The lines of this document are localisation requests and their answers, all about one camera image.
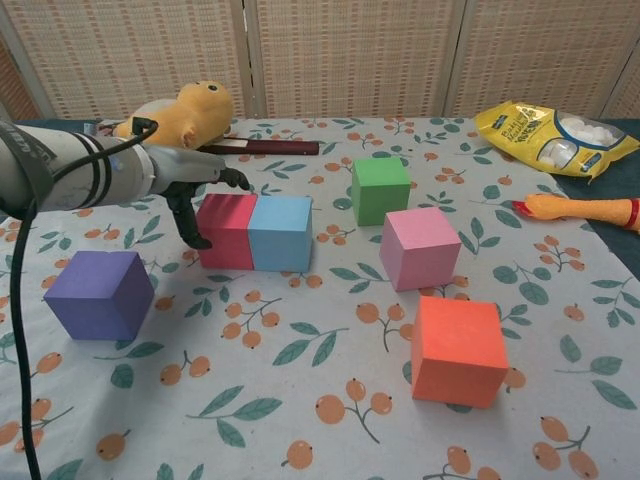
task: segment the cube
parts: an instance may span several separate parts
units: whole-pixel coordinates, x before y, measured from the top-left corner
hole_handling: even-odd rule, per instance
[[[204,268],[253,270],[248,228],[257,201],[256,195],[205,197],[196,215],[201,235],[213,244],[199,252]]]
[[[44,296],[71,338],[133,340],[153,300],[136,252],[77,252]]]
[[[413,331],[413,398],[491,406],[509,367],[495,304],[422,296]]]
[[[405,210],[411,181],[398,157],[356,160],[351,200],[356,223],[382,225],[387,212]]]
[[[311,228],[311,198],[260,196],[249,222],[254,269],[309,271]]]
[[[450,283],[460,238],[439,208],[386,215],[380,259],[396,291]]]

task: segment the yellow snack bag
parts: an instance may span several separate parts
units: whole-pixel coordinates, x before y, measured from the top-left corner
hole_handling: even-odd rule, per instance
[[[476,127],[495,147],[548,173],[591,177],[640,148],[612,125],[526,103],[504,102],[476,115]]]

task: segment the light blue cube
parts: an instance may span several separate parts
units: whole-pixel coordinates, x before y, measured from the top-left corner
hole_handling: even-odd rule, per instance
[[[311,198],[258,197],[249,221],[255,270],[308,272],[312,237]]]

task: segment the rubber chicken toy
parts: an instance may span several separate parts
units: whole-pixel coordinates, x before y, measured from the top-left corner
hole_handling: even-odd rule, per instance
[[[221,139],[233,117],[231,95],[219,82],[200,81],[182,87],[175,100],[155,100],[140,107],[113,132],[129,137],[134,116],[158,122],[158,130],[145,143],[195,150]]]
[[[512,202],[515,211],[537,220],[578,217],[612,223],[640,233],[640,200],[571,200],[555,195],[527,195],[524,202]]]

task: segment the tablecloth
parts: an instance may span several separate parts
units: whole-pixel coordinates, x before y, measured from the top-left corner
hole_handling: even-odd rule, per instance
[[[311,271],[204,270],[158,197],[41,214],[23,292],[46,478],[640,476],[640,285],[585,221],[510,209],[561,193],[551,176],[503,158],[468,119],[240,120],[233,132],[322,142],[320,156],[225,156],[257,194],[313,198]],[[439,208],[459,232],[450,285],[395,292],[382,227],[356,226],[353,160],[390,156],[413,181],[409,207]],[[206,192],[236,191],[210,185],[196,205]],[[27,478],[6,306],[17,227],[0,227],[3,480]],[[134,342],[71,340],[42,301],[78,250],[143,259],[155,298]],[[499,306],[511,368],[490,409],[411,398],[421,294]]]

